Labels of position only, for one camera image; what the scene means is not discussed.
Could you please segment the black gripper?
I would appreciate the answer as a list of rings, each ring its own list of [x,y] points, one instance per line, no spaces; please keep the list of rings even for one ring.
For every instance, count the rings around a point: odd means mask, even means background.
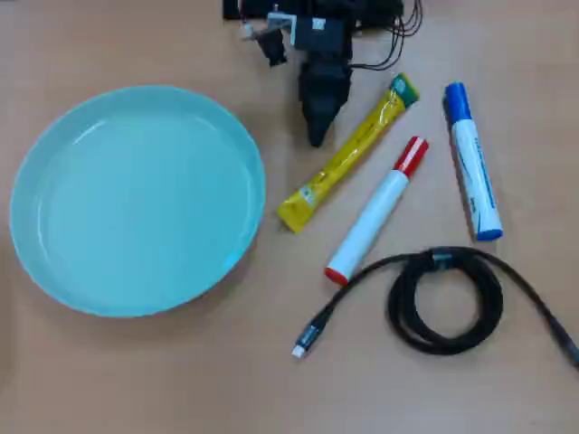
[[[299,70],[299,100],[306,121],[309,143],[320,147],[341,108],[347,103],[351,84],[351,33],[344,20],[298,17],[294,48],[302,54]],[[331,90],[322,98],[314,90]]]

